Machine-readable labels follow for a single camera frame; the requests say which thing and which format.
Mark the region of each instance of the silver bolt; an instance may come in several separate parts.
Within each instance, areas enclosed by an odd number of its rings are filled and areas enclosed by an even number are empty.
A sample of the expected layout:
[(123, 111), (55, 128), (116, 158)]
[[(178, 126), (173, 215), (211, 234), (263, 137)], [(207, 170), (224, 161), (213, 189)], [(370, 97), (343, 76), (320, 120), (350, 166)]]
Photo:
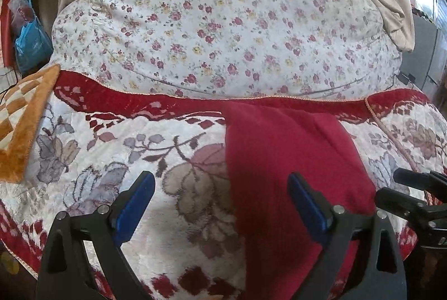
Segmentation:
[(98, 213), (99, 214), (106, 214), (109, 211), (109, 206), (107, 204), (103, 204), (102, 206), (98, 207)]
[(377, 211), (377, 217), (379, 217), (381, 220), (384, 220), (387, 217), (387, 213), (379, 209)]
[(345, 208), (341, 206), (340, 204), (336, 204), (334, 208), (332, 208), (335, 213), (337, 214), (343, 214), (345, 212)]
[(61, 211), (58, 214), (56, 214), (56, 219), (63, 220), (66, 217), (66, 211)]

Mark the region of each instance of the floral blanket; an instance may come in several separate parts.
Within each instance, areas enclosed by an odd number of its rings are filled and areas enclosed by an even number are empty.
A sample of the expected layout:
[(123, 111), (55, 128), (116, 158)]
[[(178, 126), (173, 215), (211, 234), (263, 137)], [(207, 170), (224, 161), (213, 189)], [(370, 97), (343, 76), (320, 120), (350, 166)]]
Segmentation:
[[(444, 171), (447, 124), (425, 95), (409, 89), (343, 102), (265, 97), (253, 105), (335, 115), (350, 133), (376, 188), (398, 185), (397, 167)], [(48, 102), (25, 178), (0, 183), (0, 239), (32, 272), (54, 216), (92, 212), (128, 189), (141, 171), (156, 177), (156, 193), (122, 251), (154, 299), (197, 299), (243, 293), (243, 242), (225, 164), (221, 100), (138, 95), (111, 90), (61, 71)], [(399, 218), (393, 227), (406, 257), (416, 242)], [(92, 266), (100, 269), (92, 246)], [(96, 272), (102, 292), (110, 289)]]
[(383, 25), (371, 0), (77, 0), (51, 63), (126, 92), (358, 98), (401, 64)]

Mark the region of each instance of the blue gripper pad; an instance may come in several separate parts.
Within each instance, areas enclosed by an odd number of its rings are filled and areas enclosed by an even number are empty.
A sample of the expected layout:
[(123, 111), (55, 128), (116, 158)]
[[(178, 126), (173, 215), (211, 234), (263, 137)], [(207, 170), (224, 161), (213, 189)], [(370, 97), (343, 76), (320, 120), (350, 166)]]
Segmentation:
[(299, 177), (296, 173), (289, 175), (287, 191), (290, 198), (292, 199), (301, 220), (306, 226), (311, 239), (325, 247), (329, 243), (329, 227), (332, 219), (325, 216), (319, 207), (319, 204), (326, 205), (326, 203), (317, 204), (315, 201), (314, 196), (316, 197), (318, 195), (321, 202), (326, 201), (323, 195), (315, 191), (310, 193), (308, 190), (312, 191), (304, 179)]
[[(139, 181), (141, 181), (141, 183), (137, 188), (134, 188), (134, 185)], [(130, 241), (149, 201), (154, 195), (154, 175), (148, 171), (142, 172), (135, 183), (130, 187), (129, 191), (133, 191), (133, 194), (117, 217), (115, 224), (113, 241), (118, 247), (120, 247), (122, 243)]]

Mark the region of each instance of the checkered rug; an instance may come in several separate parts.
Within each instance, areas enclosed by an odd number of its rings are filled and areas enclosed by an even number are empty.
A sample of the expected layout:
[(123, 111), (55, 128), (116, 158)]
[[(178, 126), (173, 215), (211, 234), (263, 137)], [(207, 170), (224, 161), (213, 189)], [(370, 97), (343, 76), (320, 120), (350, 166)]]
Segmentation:
[(8, 91), (0, 106), (0, 180), (22, 180), (28, 154), (59, 65), (32, 74)]

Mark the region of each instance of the blue plastic bag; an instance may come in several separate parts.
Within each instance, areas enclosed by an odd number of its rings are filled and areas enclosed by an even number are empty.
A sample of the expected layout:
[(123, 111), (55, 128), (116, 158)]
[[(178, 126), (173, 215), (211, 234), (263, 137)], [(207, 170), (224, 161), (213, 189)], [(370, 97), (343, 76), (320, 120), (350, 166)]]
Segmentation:
[(45, 62), (53, 53), (51, 40), (37, 17), (32, 23), (22, 27), (20, 36), (16, 39), (15, 47), (17, 66), (22, 75)]

